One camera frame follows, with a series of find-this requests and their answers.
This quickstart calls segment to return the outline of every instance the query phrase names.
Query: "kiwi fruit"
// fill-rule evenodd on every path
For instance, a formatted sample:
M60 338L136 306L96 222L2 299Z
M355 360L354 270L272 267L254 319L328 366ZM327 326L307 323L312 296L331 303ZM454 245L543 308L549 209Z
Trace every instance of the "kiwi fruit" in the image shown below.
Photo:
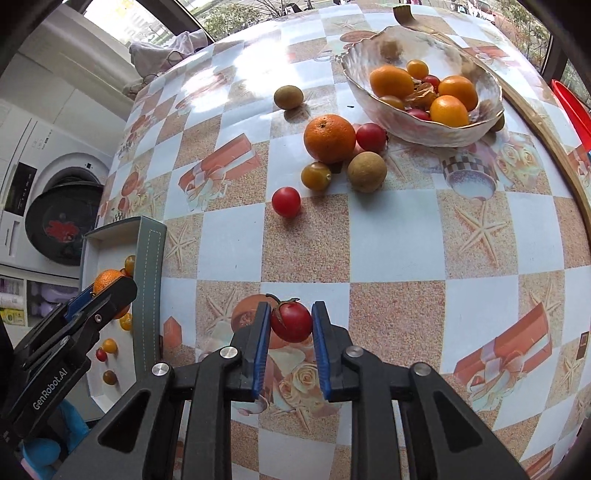
M374 152L361 152L347 169L347 176L354 190L362 193L375 192L388 173L388 167L382 157Z
M502 113L496 123L492 126L489 132L500 132L505 126L505 114Z
M273 101L283 110L292 110L302 104L304 92L293 85L285 85L277 89L273 95Z

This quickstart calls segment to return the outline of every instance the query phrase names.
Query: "window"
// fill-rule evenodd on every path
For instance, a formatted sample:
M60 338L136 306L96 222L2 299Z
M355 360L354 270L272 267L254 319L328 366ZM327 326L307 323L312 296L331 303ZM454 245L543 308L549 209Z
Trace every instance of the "window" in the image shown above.
M591 109L591 95L589 95L581 77L574 69L570 60L566 63L566 68L560 81L587 106L587 110Z
M84 16L126 46L133 41L162 45L173 37L135 0L93 0Z
M263 1L266 4L272 5L270 1ZM279 10L277 11L277 15L272 15L269 11L256 6L257 2L258 0L255 0L253 2L254 5L229 2L209 9L189 9L189 12L214 40L221 40L228 35L240 32L257 23L281 16Z
M488 11L493 11L488 3L472 1L477 6L483 4L483 7L488 7ZM493 12L495 25L541 73L550 45L548 29L517 0L498 0L491 2L491 5L497 6Z

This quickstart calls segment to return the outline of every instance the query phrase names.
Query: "white ceramic bowl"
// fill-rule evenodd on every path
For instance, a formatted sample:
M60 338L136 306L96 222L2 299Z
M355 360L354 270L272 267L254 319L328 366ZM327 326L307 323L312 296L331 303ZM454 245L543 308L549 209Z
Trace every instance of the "white ceramic bowl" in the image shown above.
M369 85L369 74L384 64L406 68L409 60L427 63L429 73L444 79L463 75L478 92L478 106L470 112L470 125L460 128L427 122L379 100ZM387 27L353 45L342 57L353 95L372 121L408 142L428 147L465 147L487 133L503 112L497 79L478 66L467 53L435 40L431 35L404 27Z

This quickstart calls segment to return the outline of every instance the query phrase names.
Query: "table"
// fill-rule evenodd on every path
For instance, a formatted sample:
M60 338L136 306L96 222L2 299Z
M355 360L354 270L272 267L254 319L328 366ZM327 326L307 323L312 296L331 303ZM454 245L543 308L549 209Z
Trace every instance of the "table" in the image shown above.
M589 192L572 125L507 38L484 20L412 9L527 98ZM531 475L546 475L591 401L591 254L575 201L515 111L505 105L504 130L460 151L391 136L375 194L351 191L345 173L323 195L300 183L310 118L369 121L338 55L359 31L395 24L388 7L361 2L290 15L154 80L127 122L99 224L148 215L167 225L161 325L172 365L227 345L261 293L324 300L333 323L384 361L438 369ZM272 101L288 84L305 94L295 112ZM492 186L452 175L475 159ZM295 220L270 207L282 186L303 197ZM232 410L234 478L348 478L350 405L323 401L311 339L271 348L265 395Z

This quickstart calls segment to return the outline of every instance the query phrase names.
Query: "tree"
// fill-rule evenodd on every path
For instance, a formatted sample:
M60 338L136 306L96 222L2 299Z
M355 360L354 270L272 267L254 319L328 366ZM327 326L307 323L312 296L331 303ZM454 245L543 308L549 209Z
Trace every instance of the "tree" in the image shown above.
M517 0L498 0L507 22L499 28L540 72L550 43L550 32Z
M200 21L215 40L221 40L266 19L262 12L246 5L226 4L208 10Z

